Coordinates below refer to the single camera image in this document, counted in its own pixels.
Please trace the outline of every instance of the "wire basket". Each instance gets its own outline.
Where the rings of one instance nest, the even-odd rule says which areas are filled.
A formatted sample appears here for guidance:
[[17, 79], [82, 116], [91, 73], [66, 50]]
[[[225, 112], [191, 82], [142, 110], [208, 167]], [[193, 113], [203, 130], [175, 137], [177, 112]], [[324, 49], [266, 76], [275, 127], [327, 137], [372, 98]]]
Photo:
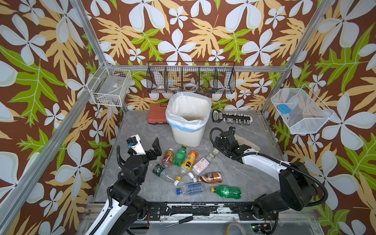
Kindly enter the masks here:
[[132, 80], [130, 71], [107, 67], [101, 71], [98, 69], [98, 72], [99, 75], [95, 73], [93, 76], [97, 80], [90, 89], [95, 104], [121, 107]]
[[152, 65], [148, 62], [146, 73], [149, 93], [174, 93], [188, 91], [197, 93], [231, 94], [235, 92], [235, 63], [232, 66], [210, 65]]
[[317, 133], [334, 114], [314, 92], [303, 88], [281, 89], [271, 99], [291, 134]]

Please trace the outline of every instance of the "blue object in basket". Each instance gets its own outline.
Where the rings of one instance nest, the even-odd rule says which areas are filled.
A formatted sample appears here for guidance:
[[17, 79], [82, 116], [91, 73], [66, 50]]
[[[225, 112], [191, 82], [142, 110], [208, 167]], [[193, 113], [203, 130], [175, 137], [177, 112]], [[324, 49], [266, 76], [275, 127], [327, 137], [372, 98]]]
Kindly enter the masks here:
[[288, 114], [291, 112], [291, 109], [287, 105], [278, 105], [277, 109], [279, 109], [283, 114]]

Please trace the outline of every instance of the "plastic bottle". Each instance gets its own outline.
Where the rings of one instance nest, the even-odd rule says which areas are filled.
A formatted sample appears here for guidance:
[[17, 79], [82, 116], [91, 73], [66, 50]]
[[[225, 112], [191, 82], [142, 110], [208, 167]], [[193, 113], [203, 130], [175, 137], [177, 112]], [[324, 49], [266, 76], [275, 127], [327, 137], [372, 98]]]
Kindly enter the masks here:
[[219, 172], [208, 173], [206, 175], [193, 178], [193, 182], [204, 182], [204, 183], [221, 183], [222, 176]]
[[187, 154], [186, 149], [187, 146], [183, 144], [183, 146], [177, 151], [173, 161], [175, 166], [179, 167], [183, 163], [185, 155]]
[[241, 194], [240, 188], [226, 186], [226, 185], [221, 185], [216, 188], [212, 187], [211, 192], [216, 193], [221, 197], [233, 198], [233, 199], [240, 199], [240, 194]]
[[202, 171], [209, 166], [209, 163], [215, 158], [215, 156], [219, 153], [219, 150], [213, 148], [213, 150], [206, 156], [203, 157], [200, 161], [198, 161], [192, 168], [192, 172], [196, 175], [200, 175]]
[[180, 176], [180, 177], [183, 177], [183, 176], [185, 176], [186, 174], [188, 174], [189, 175], [189, 177], [191, 178], [191, 179], [193, 179], [193, 174], [192, 173], [190, 173], [190, 170], [191, 170], [191, 168], [192, 168], [192, 166], [193, 166], [193, 163], [196, 161], [196, 159], [199, 157], [199, 154], [196, 152], [196, 151], [194, 151], [194, 150], [192, 150], [192, 151], [190, 151], [189, 152], [189, 155], [188, 155], [188, 158], [183, 162], [183, 164], [180, 166], [180, 168], [179, 168], [179, 171], [178, 171], [178, 175]]
[[172, 166], [173, 159], [174, 152], [172, 151], [172, 148], [169, 148], [162, 160], [162, 166], [165, 168]]
[[184, 195], [195, 195], [205, 192], [205, 186], [203, 183], [188, 183], [183, 185], [181, 188], [176, 189], [176, 194], [180, 195], [181, 193]]
[[176, 186], [181, 178], [179, 176], [176, 176], [176, 172], [172, 168], [164, 168], [163, 166], [156, 164], [153, 167], [153, 173], [156, 174], [159, 178], [164, 179], [165, 181], [174, 183]]

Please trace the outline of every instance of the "black wire basket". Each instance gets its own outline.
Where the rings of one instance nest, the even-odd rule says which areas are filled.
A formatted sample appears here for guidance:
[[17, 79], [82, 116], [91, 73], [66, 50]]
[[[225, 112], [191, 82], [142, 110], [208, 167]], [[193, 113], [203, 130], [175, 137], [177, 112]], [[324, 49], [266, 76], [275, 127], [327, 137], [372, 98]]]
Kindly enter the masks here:
[[194, 62], [192, 65], [168, 65], [149, 61], [146, 73], [149, 93], [175, 93], [178, 91], [201, 94], [231, 94], [235, 92], [234, 62]]

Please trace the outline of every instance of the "screwdriver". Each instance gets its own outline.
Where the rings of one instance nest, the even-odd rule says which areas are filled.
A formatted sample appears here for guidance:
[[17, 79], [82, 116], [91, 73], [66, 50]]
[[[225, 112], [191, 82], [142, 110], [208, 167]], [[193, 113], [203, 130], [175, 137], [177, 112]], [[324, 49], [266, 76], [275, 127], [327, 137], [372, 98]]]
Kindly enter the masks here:
[[179, 222], [177, 222], [177, 223], [167, 225], [166, 227], [170, 227], [170, 226], [173, 226], [173, 225], [176, 225], [176, 224], [186, 223], [186, 222], [189, 222], [189, 221], [191, 221], [191, 220], [193, 220], [193, 216], [188, 216], [187, 218], [184, 218], [184, 219], [182, 219], [182, 220], [179, 220]]

